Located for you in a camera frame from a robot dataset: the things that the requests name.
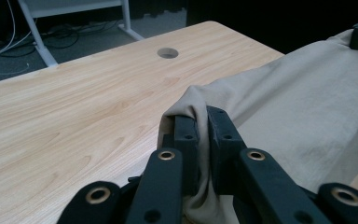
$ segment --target table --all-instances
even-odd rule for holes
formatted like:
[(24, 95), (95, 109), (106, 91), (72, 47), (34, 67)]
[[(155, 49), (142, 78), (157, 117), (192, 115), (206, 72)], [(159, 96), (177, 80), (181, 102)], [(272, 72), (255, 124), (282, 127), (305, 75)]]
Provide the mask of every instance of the table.
[(118, 27), (135, 40), (144, 39), (131, 29), (130, 6), (128, 0), (18, 0), (22, 13), (31, 29), (35, 47), (47, 66), (55, 66), (57, 62), (43, 43), (34, 19), (56, 16), (66, 13), (93, 10), (104, 7), (121, 6), (124, 24)]
[(0, 223), (55, 223), (89, 183), (125, 185), (187, 87), (281, 56), (207, 21), (0, 81)]

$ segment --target floor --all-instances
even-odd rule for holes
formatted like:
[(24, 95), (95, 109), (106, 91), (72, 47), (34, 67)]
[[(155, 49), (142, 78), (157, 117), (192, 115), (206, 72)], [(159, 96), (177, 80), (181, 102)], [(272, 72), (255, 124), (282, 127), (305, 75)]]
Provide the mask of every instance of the floor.
[[(82, 27), (57, 25), (49, 30), (50, 34), (58, 34), (62, 30), (76, 30), (76, 32), (73, 34), (66, 32), (46, 38), (44, 43), (57, 63), (72, 61), (136, 41), (117, 27), (121, 22), (122, 20), (91, 21), (89, 25)], [(184, 8), (176, 12), (164, 11), (157, 16), (145, 14), (141, 19), (131, 19), (131, 28), (144, 38), (162, 35), (184, 27), (186, 27)], [(33, 44), (34, 39), (32, 35), (29, 35), (18, 45), (21, 48), (13, 48), (0, 55), (0, 80), (46, 67), (37, 51), (34, 50)]]

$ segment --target gray fabric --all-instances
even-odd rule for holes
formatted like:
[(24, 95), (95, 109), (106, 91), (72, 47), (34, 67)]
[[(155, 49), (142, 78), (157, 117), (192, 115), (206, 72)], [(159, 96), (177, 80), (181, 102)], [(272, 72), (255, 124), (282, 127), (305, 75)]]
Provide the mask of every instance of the gray fabric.
[(190, 86), (163, 114), (158, 146), (172, 133), (173, 115), (196, 119), (200, 130), (200, 191), (184, 198), (189, 221), (238, 223), (232, 197), (215, 195), (209, 178), (206, 105), (226, 110), (246, 145), (269, 152), (299, 186), (316, 192), (322, 183), (351, 183), (358, 174), (358, 50), (348, 47), (351, 32)]

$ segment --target wooden tabletop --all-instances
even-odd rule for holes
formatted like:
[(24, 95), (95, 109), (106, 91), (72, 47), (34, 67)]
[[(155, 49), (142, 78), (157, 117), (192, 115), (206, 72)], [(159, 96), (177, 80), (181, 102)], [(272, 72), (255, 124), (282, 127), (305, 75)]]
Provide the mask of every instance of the wooden tabletop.
[(188, 86), (281, 56), (207, 21), (0, 81), (0, 223), (55, 223), (89, 183), (125, 185)]

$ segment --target wrinkled cloth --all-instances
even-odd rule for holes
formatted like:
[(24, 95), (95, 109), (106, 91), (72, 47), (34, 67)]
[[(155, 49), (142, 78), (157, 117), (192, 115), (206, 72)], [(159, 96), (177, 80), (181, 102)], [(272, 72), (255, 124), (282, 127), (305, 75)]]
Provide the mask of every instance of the wrinkled cloth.
[(190, 86), (160, 121), (173, 132), (173, 116), (197, 121), (200, 190), (184, 198), (191, 223), (238, 223), (232, 196), (213, 191), (206, 105), (224, 109), (247, 147), (267, 151), (301, 187), (349, 185), (358, 174), (358, 50), (352, 29), (309, 44), (256, 69)]

